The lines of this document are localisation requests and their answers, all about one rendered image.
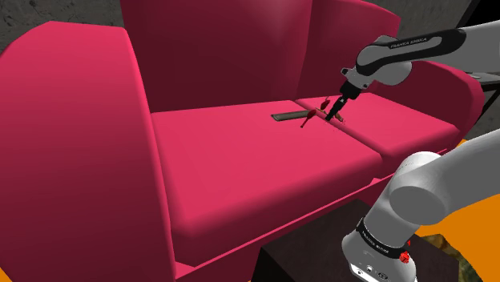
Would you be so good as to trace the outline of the grey flat remote control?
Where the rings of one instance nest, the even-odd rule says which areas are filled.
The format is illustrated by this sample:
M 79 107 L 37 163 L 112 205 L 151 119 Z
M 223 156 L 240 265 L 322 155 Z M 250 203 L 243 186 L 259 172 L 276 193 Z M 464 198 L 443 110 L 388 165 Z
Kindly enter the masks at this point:
M 291 119 L 302 119 L 308 116 L 309 111 L 292 111 L 279 114 L 271 114 L 271 117 L 277 122 L 291 120 Z

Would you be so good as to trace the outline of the pink sofa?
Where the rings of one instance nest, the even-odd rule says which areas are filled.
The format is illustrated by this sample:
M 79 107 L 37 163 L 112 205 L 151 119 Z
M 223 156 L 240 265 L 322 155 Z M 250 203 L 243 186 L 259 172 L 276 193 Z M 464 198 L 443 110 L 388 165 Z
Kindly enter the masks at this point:
M 247 282 L 260 247 L 474 125 L 478 81 L 415 62 L 341 120 L 400 19 L 363 0 L 120 0 L 124 26 L 46 22 L 0 54 L 0 269 L 12 282 Z

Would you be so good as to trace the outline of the dark side table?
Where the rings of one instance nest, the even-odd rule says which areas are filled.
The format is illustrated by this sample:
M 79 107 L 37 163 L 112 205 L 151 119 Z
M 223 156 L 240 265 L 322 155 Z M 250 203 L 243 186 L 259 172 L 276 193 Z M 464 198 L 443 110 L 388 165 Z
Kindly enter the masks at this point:
M 478 119 L 480 119 L 493 105 L 495 100 L 500 97 L 500 75 L 492 75 L 488 73 L 469 73 L 469 76 L 476 79 L 480 83 L 484 95 L 486 95 L 489 91 L 493 91 L 493 94 L 484 103 L 482 113 L 478 117 Z

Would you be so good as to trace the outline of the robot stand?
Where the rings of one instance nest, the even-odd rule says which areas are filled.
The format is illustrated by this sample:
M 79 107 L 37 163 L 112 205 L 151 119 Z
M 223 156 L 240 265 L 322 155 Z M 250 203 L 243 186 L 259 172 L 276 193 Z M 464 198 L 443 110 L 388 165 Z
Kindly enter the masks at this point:
M 351 267 L 341 241 L 369 211 L 355 199 L 288 234 L 265 244 L 258 255 L 251 282 L 364 282 L 359 275 L 381 271 L 364 264 Z M 416 282 L 458 282 L 459 263 L 419 236 L 410 239 L 410 258 L 416 264 Z

